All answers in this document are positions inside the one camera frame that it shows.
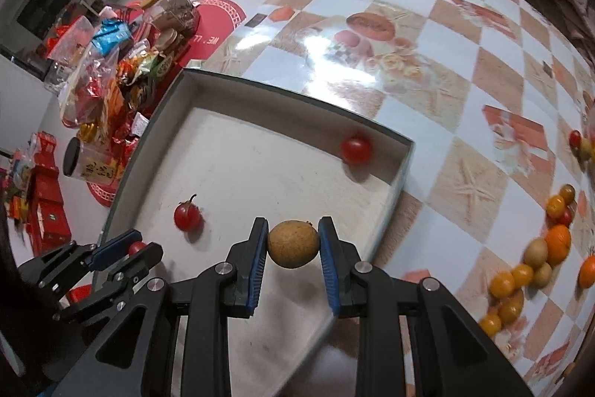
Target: black jar lid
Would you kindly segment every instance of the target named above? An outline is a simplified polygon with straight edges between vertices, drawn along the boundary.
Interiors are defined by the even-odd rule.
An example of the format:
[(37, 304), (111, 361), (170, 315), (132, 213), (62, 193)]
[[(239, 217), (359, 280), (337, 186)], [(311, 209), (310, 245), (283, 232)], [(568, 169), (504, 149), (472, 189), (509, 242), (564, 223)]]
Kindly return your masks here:
[(66, 175), (67, 177), (71, 177), (74, 173), (74, 169), (76, 169), (76, 165), (78, 163), (79, 155), (80, 140), (74, 137), (69, 141), (68, 147), (66, 147), (66, 153), (64, 153), (64, 162), (62, 164), (64, 175)]

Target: snack bag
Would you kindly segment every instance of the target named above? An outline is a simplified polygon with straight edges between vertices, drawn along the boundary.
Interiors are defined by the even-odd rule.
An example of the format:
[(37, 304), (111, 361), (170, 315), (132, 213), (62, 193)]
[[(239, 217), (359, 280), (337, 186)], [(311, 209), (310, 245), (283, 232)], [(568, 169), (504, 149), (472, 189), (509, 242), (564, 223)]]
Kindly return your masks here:
[(56, 28), (58, 38), (48, 39), (48, 59), (62, 66), (75, 67), (81, 59), (84, 48), (93, 38), (94, 28), (84, 16), (79, 16), (72, 24)]
[(106, 19), (101, 22), (99, 31), (93, 36), (93, 45), (101, 56), (107, 56), (122, 42), (131, 39), (128, 25), (118, 19)]
[(93, 44), (89, 44), (85, 57), (58, 96), (60, 118), (65, 127), (75, 128), (99, 118), (108, 82), (115, 77), (119, 53), (116, 48), (103, 58)]

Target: metal screw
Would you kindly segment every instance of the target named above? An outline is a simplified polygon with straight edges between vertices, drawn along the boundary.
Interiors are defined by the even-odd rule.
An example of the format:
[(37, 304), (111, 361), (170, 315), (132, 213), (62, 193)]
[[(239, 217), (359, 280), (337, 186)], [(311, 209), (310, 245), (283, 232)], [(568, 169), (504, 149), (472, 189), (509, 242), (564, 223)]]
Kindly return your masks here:
[(355, 271), (367, 273), (372, 271), (373, 266), (368, 261), (358, 261), (355, 263)]
[(164, 286), (165, 281), (161, 278), (153, 278), (152, 280), (149, 280), (149, 282), (147, 283), (147, 288), (149, 289), (149, 291), (159, 291)]
[(233, 264), (227, 261), (220, 262), (217, 266), (215, 266), (215, 272), (218, 274), (227, 274), (228, 272), (231, 272), (232, 269)]
[(440, 282), (434, 278), (426, 278), (422, 281), (421, 286), (428, 291), (436, 291), (437, 289), (440, 289)]

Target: round red mat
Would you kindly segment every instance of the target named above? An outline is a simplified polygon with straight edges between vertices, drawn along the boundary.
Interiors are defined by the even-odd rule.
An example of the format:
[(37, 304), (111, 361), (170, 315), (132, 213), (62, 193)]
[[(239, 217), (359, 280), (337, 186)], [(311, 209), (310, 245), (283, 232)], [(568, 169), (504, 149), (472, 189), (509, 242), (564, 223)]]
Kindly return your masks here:
[[(180, 58), (178, 64), (186, 66), (191, 59), (207, 59), (240, 23), (246, 14), (240, 6), (230, 0), (199, 0), (196, 8), (200, 13), (200, 24), (190, 40), (190, 48)], [(93, 197), (104, 207), (111, 207), (119, 181), (110, 186), (89, 184)]]

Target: glass jar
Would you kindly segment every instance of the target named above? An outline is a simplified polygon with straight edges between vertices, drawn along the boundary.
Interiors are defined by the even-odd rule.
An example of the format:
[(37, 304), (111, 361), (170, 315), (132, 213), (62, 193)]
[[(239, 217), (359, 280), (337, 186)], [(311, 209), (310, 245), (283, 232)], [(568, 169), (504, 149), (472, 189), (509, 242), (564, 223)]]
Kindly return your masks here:
[(64, 175), (109, 186), (118, 172), (118, 160), (101, 148), (72, 138), (64, 153)]
[(190, 0), (142, 0), (143, 21), (161, 32), (174, 29), (189, 32), (196, 29), (198, 13)]

